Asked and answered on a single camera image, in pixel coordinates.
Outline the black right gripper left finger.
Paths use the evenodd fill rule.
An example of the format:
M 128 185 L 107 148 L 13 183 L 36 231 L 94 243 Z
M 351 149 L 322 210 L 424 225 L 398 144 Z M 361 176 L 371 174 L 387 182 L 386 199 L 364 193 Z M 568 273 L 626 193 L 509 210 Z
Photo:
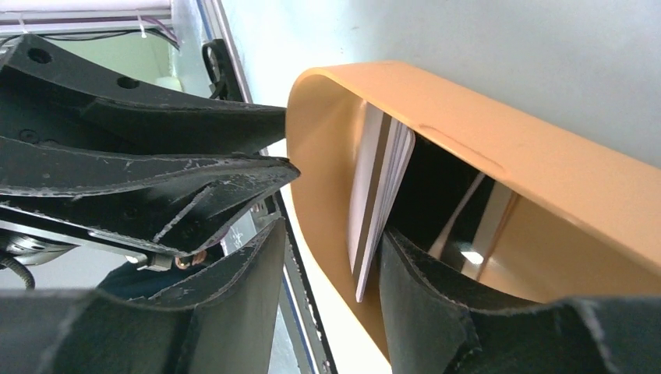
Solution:
M 4 290 L 4 373 L 265 373 L 286 246 L 271 221 L 242 248 L 151 298 Z

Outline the white striped credit cards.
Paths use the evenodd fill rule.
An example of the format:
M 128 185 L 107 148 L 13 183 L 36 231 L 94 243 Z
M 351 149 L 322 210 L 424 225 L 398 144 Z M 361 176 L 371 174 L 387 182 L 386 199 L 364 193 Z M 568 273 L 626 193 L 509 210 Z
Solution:
M 347 250 L 357 302 L 364 298 L 376 247 L 414 147 L 415 133 L 407 125 L 366 105 L 348 212 Z

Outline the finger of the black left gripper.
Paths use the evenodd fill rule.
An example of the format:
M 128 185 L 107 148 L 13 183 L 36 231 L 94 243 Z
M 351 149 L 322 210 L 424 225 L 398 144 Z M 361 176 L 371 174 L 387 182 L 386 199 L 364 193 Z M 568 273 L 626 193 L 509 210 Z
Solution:
M 1 59 L 1 134 L 117 153 L 257 153 L 284 138 L 285 110 L 155 86 L 25 35 Z
M 298 176 L 281 157 L 132 155 L 4 138 L 1 218 L 58 242 L 189 255 Z

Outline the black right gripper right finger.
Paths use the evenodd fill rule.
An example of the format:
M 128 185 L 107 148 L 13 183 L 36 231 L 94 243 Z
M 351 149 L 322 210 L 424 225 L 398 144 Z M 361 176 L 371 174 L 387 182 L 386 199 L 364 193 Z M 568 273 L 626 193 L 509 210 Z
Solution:
M 388 229 L 380 302 L 395 373 L 657 373 L 660 300 L 537 303 L 466 277 Z

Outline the orange plastic tray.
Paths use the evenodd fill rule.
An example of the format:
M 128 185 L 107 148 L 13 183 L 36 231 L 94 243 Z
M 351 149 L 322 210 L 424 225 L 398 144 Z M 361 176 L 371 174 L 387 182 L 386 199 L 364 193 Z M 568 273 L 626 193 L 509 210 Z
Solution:
M 319 268 L 382 354 L 380 300 L 355 298 L 347 230 L 356 151 L 366 105 L 388 115 L 592 236 L 598 259 L 660 274 L 660 171 L 404 62 L 308 69 L 294 82 L 287 151 L 302 235 Z

